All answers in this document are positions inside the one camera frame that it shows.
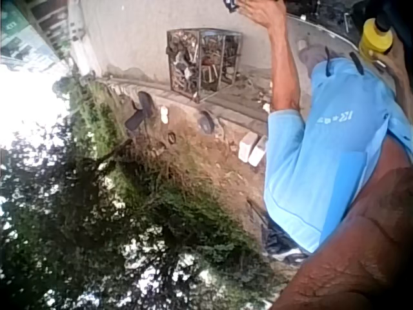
black bottle cap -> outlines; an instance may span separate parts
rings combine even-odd
[[[384,13],[380,13],[374,21],[376,28],[381,32],[388,32],[390,30],[390,21]]]

light blue shirt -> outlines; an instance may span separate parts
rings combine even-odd
[[[393,91],[350,60],[318,64],[307,123],[295,110],[268,118],[264,200],[271,218],[313,253],[339,225],[376,167],[390,131],[412,159],[413,127]]]

hand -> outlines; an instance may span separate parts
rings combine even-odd
[[[285,26],[284,0],[239,0],[239,13],[265,27],[269,32]]]
[[[407,76],[405,50],[403,43],[400,41],[397,34],[395,34],[393,39],[393,47],[387,55],[377,53],[373,50],[370,50],[369,54],[373,57],[373,59],[384,63],[387,67],[388,73],[392,75],[393,78],[401,79]]]

wire cage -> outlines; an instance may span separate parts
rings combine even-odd
[[[167,32],[170,87],[193,101],[234,84],[242,35],[221,29],[177,29]]]

yellow bottle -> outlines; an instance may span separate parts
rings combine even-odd
[[[367,19],[364,24],[363,35],[359,44],[360,54],[367,61],[373,61],[368,51],[373,50],[384,54],[392,47],[393,33],[387,16],[379,14],[377,18]]]

